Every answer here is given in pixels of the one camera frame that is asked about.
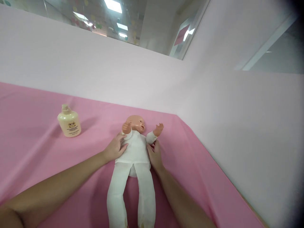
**white onesie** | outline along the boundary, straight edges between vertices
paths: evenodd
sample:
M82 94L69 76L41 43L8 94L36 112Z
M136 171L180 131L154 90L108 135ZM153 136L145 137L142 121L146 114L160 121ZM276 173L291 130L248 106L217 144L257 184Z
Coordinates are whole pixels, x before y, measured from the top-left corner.
M127 212L124 205L124 189L128 176L138 178L138 227L153 228L155 223L155 192L150 172L151 164L146 144L152 144L157 137L150 132L147 137L131 130L122 145L128 147L118 159L108 190L107 208L110 228L127 227Z

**hand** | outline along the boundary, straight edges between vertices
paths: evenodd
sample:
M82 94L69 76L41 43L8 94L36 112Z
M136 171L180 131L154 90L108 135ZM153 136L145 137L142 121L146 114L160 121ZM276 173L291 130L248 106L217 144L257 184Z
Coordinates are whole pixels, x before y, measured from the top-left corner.
M106 163L119 158L124 153L128 146L128 143L121 147L121 142L125 137L127 136L123 135L120 132L114 139L112 139L112 141L105 148L105 150L101 152L105 158Z
M125 122L122 126L122 130L123 130L124 134L129 134L132 130L131 123L130 122Z
M155 141L154 150L148 143L147 143L147 149L148 149L151 165L153 166L154 170L157 173L159 173L164 169L164 165L162 164L161 147L159 145L158 139Z
M164 129L164 125L163 123L159 123L159 126L156 125L156 128L153 130L153 134L158 137L161 135L162 130Z

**colorful decoration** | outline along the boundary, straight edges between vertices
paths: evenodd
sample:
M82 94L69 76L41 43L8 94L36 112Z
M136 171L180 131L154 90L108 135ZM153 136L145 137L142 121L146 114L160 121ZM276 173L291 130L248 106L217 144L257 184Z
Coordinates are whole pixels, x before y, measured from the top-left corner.
M101 24L96 23L96 28L97 28L97 29L101 29L101 28L102 28L102 25L101 25Z

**lotion bottle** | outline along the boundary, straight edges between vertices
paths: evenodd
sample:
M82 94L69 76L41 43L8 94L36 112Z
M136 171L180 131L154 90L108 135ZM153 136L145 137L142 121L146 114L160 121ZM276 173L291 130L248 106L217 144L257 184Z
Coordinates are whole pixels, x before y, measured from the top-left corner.
M67 104L62 105L62 112L58 115L58 121L66 137L72 138L80 134L81 127L78 114L72 111Z

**pink fabric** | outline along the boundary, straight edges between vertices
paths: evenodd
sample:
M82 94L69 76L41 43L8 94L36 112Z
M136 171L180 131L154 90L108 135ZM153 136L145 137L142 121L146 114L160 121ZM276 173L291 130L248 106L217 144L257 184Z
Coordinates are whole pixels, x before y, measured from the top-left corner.
M64 137L57 115L61 104L78 112L82 133ZM129 115L143 116L146 132L164 123L159 137L163 162L217 227L263 227L192 130L176 115L0 83L0 201L100 152ZM40 227L108 227L106 198L114 169L98 170ZM156 228L178 227L151 169L156 195ZM129 177L124 200L130 228L137 227L138 182Z

